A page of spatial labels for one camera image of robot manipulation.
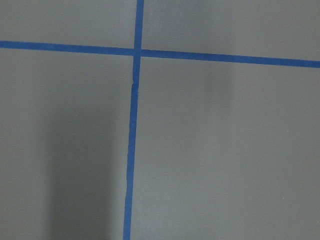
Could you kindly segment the blue tape line crosswise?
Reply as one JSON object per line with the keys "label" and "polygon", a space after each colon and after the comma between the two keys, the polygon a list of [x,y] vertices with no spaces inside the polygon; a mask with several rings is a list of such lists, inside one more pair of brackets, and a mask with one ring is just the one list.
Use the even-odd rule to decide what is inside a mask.
{"label": "blue tape line crosswise", "polygon": [[180,59],[180,60],[197,60],[197,61],[210,61],[210,62],[286,66],[286,67],[302,67],[302,68],[313,68],[313,69],[318,69],[320,67],[320,62],[318,60],[303,60],[303,59],[288,59],[288,58],[273,58],[273,57],[213,54],[213,53],[196,53],[196,52],[181,52],[181,51],[165,51],[165,50],[150,50],[150,49],[135,50],[132,48],[106,47],[106,46],[89,46],[89,45],[72,45],[72,44],[2,40],[0,42],[0,47],[3,49],[85,53],[85,54],[130,56],[130,57],[138,56],[138,57],[163,58],[163,59]]}

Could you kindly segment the blue tape line lengthwise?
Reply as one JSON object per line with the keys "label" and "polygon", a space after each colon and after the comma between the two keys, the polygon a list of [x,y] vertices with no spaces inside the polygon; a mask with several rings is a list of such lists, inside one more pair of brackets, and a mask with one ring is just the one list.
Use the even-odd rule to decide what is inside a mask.
{"label": "blue tape line lengthwise", "polygon": [[140,85],[141,50],[143,36],[144,1],[136,2],[133,59],[132,59],[132,85],[129,113],[128,152],[126,165],[126,194],[124,202],[123,239],[131,239],[131,221],[134,190],[134,169],[136,151],[136,131],[138,117],[138,98]]}

